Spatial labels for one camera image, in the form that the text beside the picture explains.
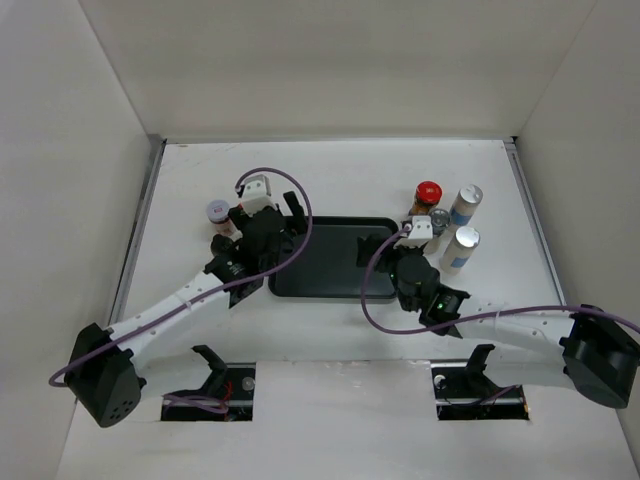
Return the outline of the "white-lid brown sauce jar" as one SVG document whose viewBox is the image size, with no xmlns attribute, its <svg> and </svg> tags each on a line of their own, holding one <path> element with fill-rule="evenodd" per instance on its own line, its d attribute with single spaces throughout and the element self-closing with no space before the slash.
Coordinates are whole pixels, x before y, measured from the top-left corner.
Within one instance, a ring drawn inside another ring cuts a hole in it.
<svg viewBox="0 0 640 480">
<path fill-rule="evenodd" d="M 213 225 L 214 233 L 238 240 L 241 233 L 230 217 L 230 206 L 225 200 L 213 200 L 206 207 L 206 215 Z"/>
</svg>

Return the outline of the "silver-lid white canister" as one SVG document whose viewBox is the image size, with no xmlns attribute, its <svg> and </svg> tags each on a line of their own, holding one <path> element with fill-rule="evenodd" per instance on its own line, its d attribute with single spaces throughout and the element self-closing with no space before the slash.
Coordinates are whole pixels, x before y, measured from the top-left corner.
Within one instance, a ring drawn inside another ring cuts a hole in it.
<svg viewBox="0 0 640 480">
<path fill-rule="evenodd" d="M 440 269 L 449 275 L 458 274 L 467 264 L 480 241 L 481 236 L 478 230 L 469 226 L 459 227 L 440 258 Z"/>
</svg>

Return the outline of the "red-lid orange-label jar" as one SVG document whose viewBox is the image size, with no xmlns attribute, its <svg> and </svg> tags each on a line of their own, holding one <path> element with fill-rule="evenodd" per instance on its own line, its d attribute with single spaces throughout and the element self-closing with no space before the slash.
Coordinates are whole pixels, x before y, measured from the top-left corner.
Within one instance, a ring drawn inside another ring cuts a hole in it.
<svg viewBox="0 0 640 480">
<path fill-rule="evenodd" d="M 442 198 L 441 186 L 433 181 L 422 181 L 416 186 L 410 216 L 428 215 L 436 208 Z"/>
</svg>

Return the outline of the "silver-lid white blue bottle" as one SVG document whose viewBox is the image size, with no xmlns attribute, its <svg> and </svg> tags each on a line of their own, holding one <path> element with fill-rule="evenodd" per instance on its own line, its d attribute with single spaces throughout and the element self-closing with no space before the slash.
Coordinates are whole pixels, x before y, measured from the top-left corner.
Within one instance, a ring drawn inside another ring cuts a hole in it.
<svg viewBox="0 0 640 480">
<path fill-rule="evenodd" d="M 450 209 L 450 224 L 448 230 L 456 231 L 458 228 L 467 226 L 483 200 L 483 191 L 474 184 L 462 187 Z"/>
</svg>

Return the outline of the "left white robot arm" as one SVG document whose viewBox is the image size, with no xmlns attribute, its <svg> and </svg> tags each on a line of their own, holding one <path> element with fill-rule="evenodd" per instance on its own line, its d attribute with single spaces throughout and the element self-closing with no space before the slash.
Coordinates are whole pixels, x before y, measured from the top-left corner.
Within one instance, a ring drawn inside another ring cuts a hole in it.
<svg viewBox="0 0 640 480">
<path fill-rule="evenodd" d="M 223 390 L 227 366 L 201 334 L 288 267 L 282 246 L 297 235 L 308 241 L 313 228 L 303 189 L 284 195 L 290 216 L 269 195 L 248 193 L 243 186 L 231 211 L 240 238 L 215 236 L 212 260 L 192 280 L 134 317 L 78 333 L 68 364 L 50 383 L 68 388 L 99 427 L 118 424 L 150 397 L 180 400 L 192 391 L 188 402 L 197 405 Z"/>
</svg>

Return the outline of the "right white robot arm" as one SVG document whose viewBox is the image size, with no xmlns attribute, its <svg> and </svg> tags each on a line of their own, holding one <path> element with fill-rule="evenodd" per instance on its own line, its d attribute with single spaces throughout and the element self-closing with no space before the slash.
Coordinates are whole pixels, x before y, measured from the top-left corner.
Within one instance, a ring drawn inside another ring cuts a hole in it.
<svg viewBox="0 0 640 480">
<path fill-rule="evenodd" d="M 389 276 L 400 308 L 415 313 L 414 334 L 474 340 L 464 384 L 483 396 L 498 387 L 573 390 L 598 405 L 624 409 L 639 368 L 638 326 L 586 304 L 501 308 L 476 303 L 444 285 L 439 272 L 400 231 L 357 241 L 357 266 Z"/>
</svg>

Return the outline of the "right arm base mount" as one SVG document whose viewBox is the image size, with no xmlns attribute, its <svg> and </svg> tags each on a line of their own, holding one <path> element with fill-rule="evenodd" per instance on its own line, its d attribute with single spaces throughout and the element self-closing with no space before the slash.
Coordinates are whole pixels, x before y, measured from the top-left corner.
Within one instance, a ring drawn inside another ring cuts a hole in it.
<svg viewBox="0 0 640 480">
<path fill-rule="evenodd" d="M 484 375 L 486 360 L 494 349 L 494 345 L 481 344 L 467 360 L 431 363 L 440 421 L 529 420 L 522 387 L 500 387 Z"/>
</svg>

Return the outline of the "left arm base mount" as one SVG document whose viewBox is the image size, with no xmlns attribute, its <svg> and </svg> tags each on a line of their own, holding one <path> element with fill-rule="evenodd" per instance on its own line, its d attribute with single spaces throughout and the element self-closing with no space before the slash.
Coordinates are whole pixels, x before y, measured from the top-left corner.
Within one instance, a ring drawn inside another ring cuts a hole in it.
<svg viewBox="0 0 640 480">
<path fill-rule="evenodd" d="M 253 420 L 257 365 L 226 363 L 208 346 L 192 348 L 209 374 L 199 386 L 163 398 L 163 422 L 249 422 Z"/>
</svg>

